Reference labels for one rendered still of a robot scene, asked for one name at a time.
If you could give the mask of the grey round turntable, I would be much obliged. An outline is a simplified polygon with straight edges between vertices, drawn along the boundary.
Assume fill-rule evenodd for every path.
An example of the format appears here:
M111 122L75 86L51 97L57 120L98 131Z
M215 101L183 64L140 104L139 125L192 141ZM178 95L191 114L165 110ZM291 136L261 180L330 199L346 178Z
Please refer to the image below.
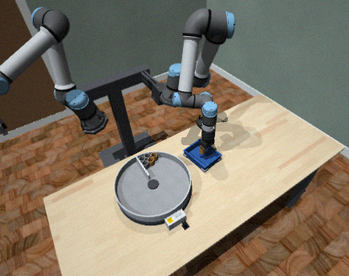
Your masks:
M116 174L114 194L121 211L141 225L165 223L170 231L182 223L186 230L189 225L184 210L192 188L189 169L180 158L167 152L156 152L158 160L145 169L139 158L146 153L153 152L134 156Z

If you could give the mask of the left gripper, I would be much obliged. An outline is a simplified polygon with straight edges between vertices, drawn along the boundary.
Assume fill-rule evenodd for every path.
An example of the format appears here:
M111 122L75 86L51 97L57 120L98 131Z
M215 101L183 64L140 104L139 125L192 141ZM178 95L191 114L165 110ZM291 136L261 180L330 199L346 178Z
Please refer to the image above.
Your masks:
M207 149L207 147L214 144L214 137L216 131L216 124L212 127L207 127L202 123L202 117L199 115L199 119L196 120L197 126L201 129L201 146L202 149Z

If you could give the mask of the blue open-top crate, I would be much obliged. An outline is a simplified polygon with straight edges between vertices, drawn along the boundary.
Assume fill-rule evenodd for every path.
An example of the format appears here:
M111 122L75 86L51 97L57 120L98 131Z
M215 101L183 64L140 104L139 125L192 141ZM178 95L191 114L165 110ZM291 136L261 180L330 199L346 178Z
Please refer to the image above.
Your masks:
M206 170L207 168L211 168L214 164L216 164L222 155L211 146L207 147L205 154L200 154L200 146L201 139L189 145L183 151L185 152L187 158L190 159L197 167Z

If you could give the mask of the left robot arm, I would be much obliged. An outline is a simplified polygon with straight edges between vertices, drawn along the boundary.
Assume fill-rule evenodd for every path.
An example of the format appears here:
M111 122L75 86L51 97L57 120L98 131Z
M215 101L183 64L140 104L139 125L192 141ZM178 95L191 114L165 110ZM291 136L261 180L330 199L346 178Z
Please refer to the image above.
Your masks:
M210 65L219 46L233 37L234 29L235 17L232 13L205 8L195 11L183 29L181 63L173 64L168 70L163 99L175 107L201 109L202 123L207 127L217 122L217 104L206 91L200 95L192 94L193 87L205 88L209 85ZM205 42L197 60L202 35Z

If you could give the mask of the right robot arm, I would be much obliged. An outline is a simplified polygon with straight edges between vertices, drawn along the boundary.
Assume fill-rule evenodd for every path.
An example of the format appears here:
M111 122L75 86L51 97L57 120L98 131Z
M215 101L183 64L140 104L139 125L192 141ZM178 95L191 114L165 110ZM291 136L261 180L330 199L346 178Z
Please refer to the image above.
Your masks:
M71 80L62 42L70 28L67 16L58 10L39 7L32 13L31 21L39 32L0 66L0 95L5 95L10 84L47 51L56 81L55 98L79 117L86 131L100 128L104 114L96 110L86 93L76 89Z

